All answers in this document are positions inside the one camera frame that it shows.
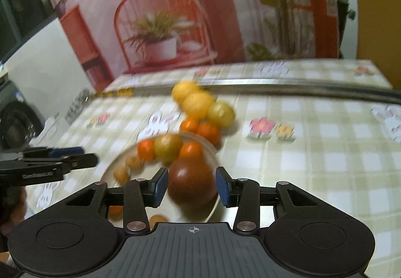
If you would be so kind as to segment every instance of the green fruit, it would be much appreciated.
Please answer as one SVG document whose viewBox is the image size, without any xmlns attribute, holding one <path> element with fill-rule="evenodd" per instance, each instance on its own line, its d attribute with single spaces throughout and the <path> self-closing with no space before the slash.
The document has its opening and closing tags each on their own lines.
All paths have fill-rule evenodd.
<svg viewBox="0 0 401 278">
<path fill-rule="evenodd" d="M 215 102 L 207 112 L 210 122 L 217 125 L 220 129 L 228 128 L 235 121 L 233 108 L 225 102 Z"/>
<path fill-rule="evenodd" d="M 162 136 L 158 136 L 154 141 L 154 153 L 156 158 L 167 165 L 178 158 L 181 147 L 181 138 L 176 134 L 166 133 Z"/>
</svg>

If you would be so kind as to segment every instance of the gray ribbed panel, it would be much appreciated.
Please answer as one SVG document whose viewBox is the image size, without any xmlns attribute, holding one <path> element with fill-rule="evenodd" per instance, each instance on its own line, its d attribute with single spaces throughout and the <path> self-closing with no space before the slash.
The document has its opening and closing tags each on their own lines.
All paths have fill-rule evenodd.
<svg viewBox="0 0 401 278">
<path fill-rule="evenodd" d="M 258 239 L 234 234 L 227 224 L 196 224 L 197 233 L 192 227 L 159 224 L 150 235 L 130 237 L 113 260 L 82 278 L 302 278 L 276 264 Z"/>
</svg>

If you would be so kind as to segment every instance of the white pot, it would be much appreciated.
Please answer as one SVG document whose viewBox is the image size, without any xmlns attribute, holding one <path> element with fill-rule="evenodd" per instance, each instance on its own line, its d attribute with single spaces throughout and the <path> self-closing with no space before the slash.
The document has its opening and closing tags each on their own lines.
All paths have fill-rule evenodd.
<svg viewBox="0 0 401 278">
<path fill-rule="evenodd" d="M 177 38 L 146 45 L 146 58 L 152 61 L 166 61 L 177 57 Z"/>
</svg>

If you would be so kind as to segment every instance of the table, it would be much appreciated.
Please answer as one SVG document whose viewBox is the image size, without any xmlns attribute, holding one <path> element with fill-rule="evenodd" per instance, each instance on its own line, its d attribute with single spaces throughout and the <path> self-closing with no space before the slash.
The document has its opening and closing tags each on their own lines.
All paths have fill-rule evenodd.
<svg viewBox="0 0 401 278">
<path fill-rule="evenodd" d="M 194 76 L 212 79 L 274 76 L 390 87 L 370 61 L 304 60 L 219 65 L 140 77 L 123 75 L 108 90 L 171 83 Z M 229 102 L 237 112 L 236 125 L 224 133 L 218 153 L 221 164 L 233 178 L 247 177 L 261 186 L 290 181 L 358 218 L 369 226 L 376 239 L 367 275 L 398 278 L 401 272 L 401 144 L 392 140 L 383 128 L 385 116 L 383 122 L 380 120 L 389 111 L 388 105 L 261 95 L 224 95 L 218 99 Z M 68 174 L 53 191 L 51 203 L 100 180 L 113 159 L 136 142 L 138 133 L 156 110 L 162 111 L 164 119 L 178 107 L 171 97 L 165 96 L 94 100 L 57 146 L 81 145 L 87 152 L 97 153 L 101 161 L 95 169 Z M 375 117 L 372 110 L 379 114 Z M 394 106 L 391 111 L 401 116 L 401 108 Z M 97 121 L 99 117 L 105 121 L 102 125 L 88 127 L 91 119 Z M 184 118 L 181 114 L 169 130 L 178 131 Z M 264 129 L 258 132 L 256 128 L 261 124 Z M 293 135 L 284 141 L 280 133 L 291 132 L 292 128 Z M 36 203 L 43 189 L 43 185 L 27 188 L 29 206 L 34 212 L 41 210 Z M 220 207 L 212 220 L 232 224 L 235 212 L 236 209 Z M 262 207 L 261 226 L 272 221 L 271 208 Z"/>
</svg>

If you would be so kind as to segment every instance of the dark window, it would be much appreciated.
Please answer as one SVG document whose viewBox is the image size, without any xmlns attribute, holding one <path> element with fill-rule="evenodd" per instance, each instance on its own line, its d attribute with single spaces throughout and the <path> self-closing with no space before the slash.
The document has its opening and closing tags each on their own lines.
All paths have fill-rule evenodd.
<svg viewBox="0 0 401 278">
<path fill-rule="evenodd" d="M 5 61 L 48 23 L 54 11 L 49 0 L 0 0 L 0 60 Z"/>
</svg>

